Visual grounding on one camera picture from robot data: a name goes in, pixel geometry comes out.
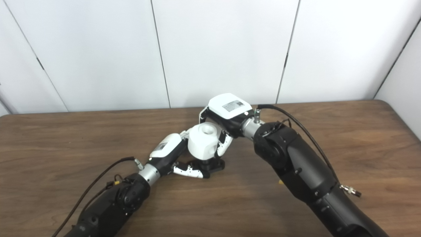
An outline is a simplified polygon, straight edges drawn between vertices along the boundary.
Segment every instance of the label sticker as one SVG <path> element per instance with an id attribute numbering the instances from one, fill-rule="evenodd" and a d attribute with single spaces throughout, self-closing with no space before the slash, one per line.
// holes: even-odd
<path id="1" fill-rule="evenodd" d="M 231 112 L 234 109 L 240 108 L 241 106 L 244 106 L 244 104 L 241 103 L 241 101 L 234 100 L 229 102 L 228 104 L 223 105 L 222 108 L 226 109 L 228 112 Z"/>
<path id="2" fill-rule="evenodd" d="M 162 149 L 164 149 L 165 145 L 167 145 L 168 143 L 160 143 L 157 145 L 157 147 L 154 149 L 154 151 L 161 151 Z"/>

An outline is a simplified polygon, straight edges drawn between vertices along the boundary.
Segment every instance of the silver metal joint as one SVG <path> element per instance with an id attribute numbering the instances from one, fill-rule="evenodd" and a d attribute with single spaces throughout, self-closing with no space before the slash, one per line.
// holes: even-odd
<path id="1" fill-rule="evenodd" d="M 357 191 L 356 189 L 354 189 L 350 186 L 346 186 L 346 185 L 341 184 L 339 186 L 339 188 L 343 189 L 347 194 L 352 194 L 352 195 L 357 196 L 357 197 L 361 197 L 361 195 L 362 195 L 362 193 L 360 193 L 359 191 Z"/>
<path id="2" fill-rule="evenodd" d="M 145 168 L 142 165 L 142 163 L 140 163 L 140 161 L 138 159 L 134 159 L 134 163 L 137 165 L 137 167 L 139 168 L 139 170 L 143 170 Z"/>
<path id="3" fill-rule="evenodd" d="M 260 110 L 259 109 L 254 110 L 254 123 L 255 124 L 260 123 Z"/>
<path id="4" fill-rule="evenodd" d="M 152 186 L 152 184 L 161 177 L 161 174 L 159 174 L 155 166 L 151 164 L 146 164 L 144 169 L 139 171 L 139 174 L 149 183 L 150 186 Z"/>
<path id="5" fill-rule="evenodd" d="M 259 123 L 253 123 L 253 117 L 248 118 L 242 125 L 241 125 L 241 131 L 244 137 L 247 139 L 253 141 L 253 137 L 257 131 L 257 129 L 264 124 L 264 122 L 261 120 Z"/>

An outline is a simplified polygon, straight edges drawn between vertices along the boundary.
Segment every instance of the metal connector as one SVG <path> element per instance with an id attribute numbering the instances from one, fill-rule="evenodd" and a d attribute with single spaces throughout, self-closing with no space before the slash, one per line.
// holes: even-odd
<path id="1" fill-rule="evenodd" d="M 134 162 L 136 163 L 137 167 L 139 168 L 139 170 L 143 170 L 145 167 L 142 165 L 142 163 L 140 163 L 140 161 L 138 159 L 134 159 Z"/>
<path id="2" fill-rule="evenodd" d="M 361 197 L 361 195 L 362 195 L 362 193 L 360 193 L 359 191 L 357 191 L 356 189 L 354 189 L 350 186 L 346 186 L 346 185 L 341 184 L 339 187 L 341 189 L 343 189 L 347 194 L 352 194 L 352 195 L 357 196 L 357 197 Z"/>
<path id="3" fill-rule="evenodd" d="M 260 123 L 260 110 L 259 109 L 254 110 L 254 123 L 255 124 Z"/>

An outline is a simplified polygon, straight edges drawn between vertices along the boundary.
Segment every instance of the wood grain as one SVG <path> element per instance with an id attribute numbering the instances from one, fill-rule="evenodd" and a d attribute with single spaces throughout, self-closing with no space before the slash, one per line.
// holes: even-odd
<path id="1" fill-rule="evenodd" d="M 355 203 L 390 236 L 421 236 L 421 144 L 382 101 L 280 105 L 313 134 Z M 168 134 L 197 123 L 201 108 L 7 115 L 0 118 L 0 232 L 50 236 L 112 162 L 145 162 Z M 280 120 L 274 111 L 264 121 Z M 191 159 L 189 155 L 181 159 Z M 329 236 L 247 139 L 233 141 L 210 179 L 161 178 L 119 236 Z M 111 170 L 90 195 L 131 162 Z M 81 208 L 63 229 L 76 222 Z"/>

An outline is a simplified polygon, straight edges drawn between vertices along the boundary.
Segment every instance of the robotic hand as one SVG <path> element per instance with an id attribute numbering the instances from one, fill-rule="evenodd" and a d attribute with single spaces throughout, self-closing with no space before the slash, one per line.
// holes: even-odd
<path id="1" fill-rule="evenodd" d="M 308 131 L 290 114 L 272 105 L 258 105 L 256 110 L 244 100 L 228 93 L 212 98 L 199 115 L 199 122 L 207 118 L 223 129 L 219 144 L 225 140 L 246 137 L 254 144 L 254 151 L 269 165 L 299 200 L 306 203 L 335 237 L 388 237 L 345 194 L 361 196 L 352 187 L 341 185 L 326 159 L 326 163 L 301 136 L 284 122 L 264 123 L 260 110 L 276 109 L 294 120 L 323 151 Z"/>

